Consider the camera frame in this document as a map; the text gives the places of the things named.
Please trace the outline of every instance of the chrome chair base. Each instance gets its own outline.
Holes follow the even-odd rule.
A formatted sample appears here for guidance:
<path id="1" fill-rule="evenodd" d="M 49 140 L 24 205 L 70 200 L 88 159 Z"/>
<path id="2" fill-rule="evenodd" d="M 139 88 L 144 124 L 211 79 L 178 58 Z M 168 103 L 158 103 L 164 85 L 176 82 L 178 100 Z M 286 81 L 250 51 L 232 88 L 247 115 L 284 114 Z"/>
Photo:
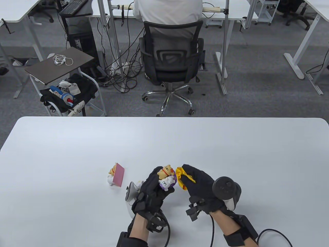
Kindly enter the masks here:
<path id="1" fill-rule="evenodd" d="M 167 82 L 163 82 L 161 84 L 161 86 L 163 88 L 165 88 L 165 90 L 148 91 L 148 92 L 146 92 L 142 95 L 142 100 L 143 101 L 147 101 L 148 96 L 152 95 L 152 94 L 165 94 L 166 95 L 166 98 L 165 98 L 165 100 L 162 104 L 161 110 L 160 110 L 160 114 L 157 114 L 157 117 L 162 117 L 163 116 L 163 114 L 165 112 L 165 109 L 168 105 L 168 101 L 169 101 L 171 96 L 175 96 L 176 98 L 179 98 L 180 100 L 187 103 L 190 106 L 190 110 L 189 110 L 188 114 L 191 115 L 191 116 L 194 114 L 194 110 L 192 109 L 193 108 L 192 102 L 189 99 L 187 99 L 187 98 L 185 98 L 185 97 L 183 97 L 183 96 L 181 96 L 177 93 L 177 91 L 179 91 L 179 90 L 182 90 L 184 88 L 188 88 L 189 94 L 192 94 L 193 93 L 192 88 L 190 88 L 187 84 L 184 84 L 183 86 L 180 86 L 180 87 L 177 87 L 177 88 L 172 88 L 172 83 L 167 83 Z"/>

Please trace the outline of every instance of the yellow cloth toy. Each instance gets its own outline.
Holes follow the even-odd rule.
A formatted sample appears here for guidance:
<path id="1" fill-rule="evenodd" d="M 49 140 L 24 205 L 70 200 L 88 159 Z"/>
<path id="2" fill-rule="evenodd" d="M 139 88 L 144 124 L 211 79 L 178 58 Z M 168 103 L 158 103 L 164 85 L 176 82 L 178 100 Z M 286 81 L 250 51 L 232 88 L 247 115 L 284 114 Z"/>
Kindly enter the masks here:
<path id="1" fill-rule="evenodd" d="M 183 190 L 187 190 L 187 187 L 183 184 L 183 182 L 181 181 L 181 176 L 185 175 L 189 178 L 189 180 L 191 180 L 193 183 L 196 183 L 195 180 L 192 178 L 191 175 L 188 175 L 184 169 L 182 167 L 177 167 L 176 169 L 176 177 L 177 177 L 177 181 L 178 181 L 178 185 L 183 189 Z"/>

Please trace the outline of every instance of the toy figurine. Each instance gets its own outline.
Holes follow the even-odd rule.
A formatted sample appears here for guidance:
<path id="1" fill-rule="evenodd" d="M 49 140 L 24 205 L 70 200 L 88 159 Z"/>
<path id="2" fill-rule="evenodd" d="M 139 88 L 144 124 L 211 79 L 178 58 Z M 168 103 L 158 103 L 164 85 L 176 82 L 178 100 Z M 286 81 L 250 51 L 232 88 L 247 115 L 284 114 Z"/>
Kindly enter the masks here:
<path id="1" fill-rule="evenodd" d="M 168 188 L 175 185 L 176 180 L 173 175 L 170 175 L 162 180 L 159 180 L 159 185 L 164 191 L 168 191 Z"/>
<path id="2" fill-rule="evenodd" d="M 111 186 L 114 184 L 113 183 L 113 177 L 114 177 L 115 169 L 116 169 L 116 163 L 115 163 L 114 167 L 110 170 L 109 175 L 107 176 L 107 182 Z"/>
<path id="3" fill-rule="evenodd" d="M 174 169 L 170 165 L 164 166 L 159 172 L 159 180 L 162 180 L 170 175 L 175 175 Z"/>

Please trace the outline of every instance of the white earphones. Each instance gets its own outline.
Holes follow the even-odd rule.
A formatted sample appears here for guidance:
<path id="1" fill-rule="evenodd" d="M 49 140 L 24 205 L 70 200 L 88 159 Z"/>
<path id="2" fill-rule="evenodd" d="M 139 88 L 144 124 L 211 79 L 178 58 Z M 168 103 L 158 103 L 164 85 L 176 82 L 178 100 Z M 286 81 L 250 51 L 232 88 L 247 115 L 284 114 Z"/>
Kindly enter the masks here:
<path id="1" fill-rule="evenodd" d="M 66 63 L 66 59 L 71 59 L 72 60 L 72 63 L 71 64 L 67 64 Z M 69 57 L 66 57 L 64 55 L 61 55 L 61 54 L 57 54 L 53 57 L 53 60 L 54 60 L 54 63 L 56 65 L 62 65 L 62 64 L 66 64 L 67 66 L 71 66 L 73 64 L 73 59 L 72 58 L 69 58 Z"/>

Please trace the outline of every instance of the human hand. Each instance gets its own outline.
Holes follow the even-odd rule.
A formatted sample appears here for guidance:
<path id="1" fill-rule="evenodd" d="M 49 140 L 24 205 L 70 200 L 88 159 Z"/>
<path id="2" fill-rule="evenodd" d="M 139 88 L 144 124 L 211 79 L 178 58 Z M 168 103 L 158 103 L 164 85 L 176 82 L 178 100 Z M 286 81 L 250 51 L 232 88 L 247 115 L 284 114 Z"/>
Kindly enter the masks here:
<path id="1" fill-rule="evenodd" d="M 163 204 L 163 200 L 175 191 L 174 188 L 169 188 L 168 191 L 164 191 L 160 187 L 159 175 L 157 173 L 161 169 L 162 166 L 155 168 L 141 186 L 137 200 L 132 206 L 132 211 L 134 214 L 139 211 L 147 211 L 152 214 L 159 212 Z"/>
<path id="2" fill-rule="evenodd" d="M 211 176 L 190 165 L 184 164 L 182 168 L 195 180 L 194 183 L 187 176 L 181 176 L 181 181 L 187 187 L 190 196 L 204 200 L 203 203 L 197 203 L 202 211 L 209 214 L 210 212 L 215 212 L 219 209 L 226 209 L 224 202 L 218 199 L 213 193 L 214 180 Z"/>

